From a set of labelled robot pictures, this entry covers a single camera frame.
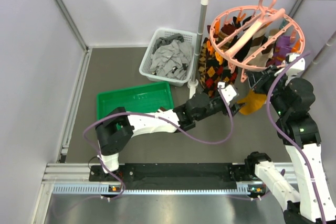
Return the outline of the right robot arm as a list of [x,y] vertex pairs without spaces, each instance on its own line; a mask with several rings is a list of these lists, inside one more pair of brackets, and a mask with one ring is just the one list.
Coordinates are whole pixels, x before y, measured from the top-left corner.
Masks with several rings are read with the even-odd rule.
[[247,76],[252,91],[266,95],[266,109],[273,107],[278,114],[272,124],[290,156],[298,189],[264,153],[253,152],[246,158],[246,176],[266,184],[281,206],[285,223],[335,223],[335,205],[322,165],[321,137],[309,114],[316,100],[313,85],[276,67],[250,71]]

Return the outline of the pink round clip hanger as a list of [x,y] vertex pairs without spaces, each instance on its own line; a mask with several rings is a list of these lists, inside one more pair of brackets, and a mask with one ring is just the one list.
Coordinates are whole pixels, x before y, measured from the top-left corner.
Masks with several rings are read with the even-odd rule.
[[[285,9],[281,8],[277,10],[273,8],[276,1],[277,0],[259,0],[258,5],[238,6],[228,9],[223,13],[219,14],[210,26],[209,41],[211,43],[211,47],[215,50],[219,57],[228,61],[228,67],[231,72],[234,72],[237,67],[241,68],[241,82],[245,82],[247,80],[247,71],[260,72],[265,70],[265,67],[250,66],[248,63],[251,60],[255,59],[259,53],[265,50],[268,45],[270,45],[272,42],[275,42],[276,39],[280,35],[284,34],[289,28],[293,28],[293,30],[299,35],[298,41],[300,42],[300,47],[297,49],[297,53],[302,53],[304,51],[306,42],[302,29],[292,18],[290,18],[285,13]],[[224,38],[221,42],[216,43],[214,34],[216,32],[216,24],[220,22],[221,18],[227,17],[232,12],[243,12],[246,10],[254,11],[250,21],[242,25],[241,28],[235,30],[231,35]],[[259,32],[267,24],[270,24],[281,18],[287,21],[287,25],[284,28],[280,29],[279,32],[273,35],[271,39],[268,40],[266,43],[262,44],[262,46],[260,46],[258,50],[250,54],[243,62],[239,62],[238,60],[234,59],[234,56],[253,37],[253,35]],[[231,48],[229,48],[227,51],[221,50],[221,47],[225,45],[227,41],[235,37],[240,31],[244,30],[245,28],[247,28],[247,30]]]

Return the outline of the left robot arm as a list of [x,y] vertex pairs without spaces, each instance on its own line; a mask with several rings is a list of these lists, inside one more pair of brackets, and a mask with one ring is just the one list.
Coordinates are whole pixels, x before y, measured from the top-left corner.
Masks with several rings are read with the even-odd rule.
[[195,94],[184,104],[166,111],[139,113],[127,112],[124,107],[114,109],[106,120],[99,120],[94,127],[99,144],[98,157],[103,164],[102,176],[107,180],[117,178],[119,153],[136,136],[158,132],[185,133],[194,128],[197,121],[219,112],[232,120],[245,105],[233,102],[236,97],[235,92],[221,90],[212,98],[206,93]]

